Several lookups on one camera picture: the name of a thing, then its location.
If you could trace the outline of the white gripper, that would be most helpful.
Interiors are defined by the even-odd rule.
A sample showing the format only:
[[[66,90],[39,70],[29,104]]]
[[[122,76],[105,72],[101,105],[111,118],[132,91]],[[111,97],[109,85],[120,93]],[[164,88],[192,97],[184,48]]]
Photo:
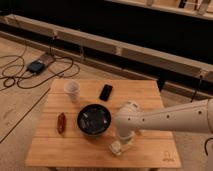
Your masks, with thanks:
[[[130,133],[127,136],[116,135],[116,143],[119,145],[118,153],[122,154],[130,149],[130,145],[133,143],[134,133]]]

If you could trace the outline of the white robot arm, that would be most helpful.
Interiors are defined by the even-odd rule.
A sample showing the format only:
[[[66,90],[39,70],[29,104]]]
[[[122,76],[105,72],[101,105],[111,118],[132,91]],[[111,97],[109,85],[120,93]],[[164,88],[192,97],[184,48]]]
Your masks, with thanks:
[[[111,149],[116,155],[128,148],[137,130],[213,134],[213,99],[147,112],[141,112],[135,101],[128,101],[116,113],[114,124],[118,140]]]

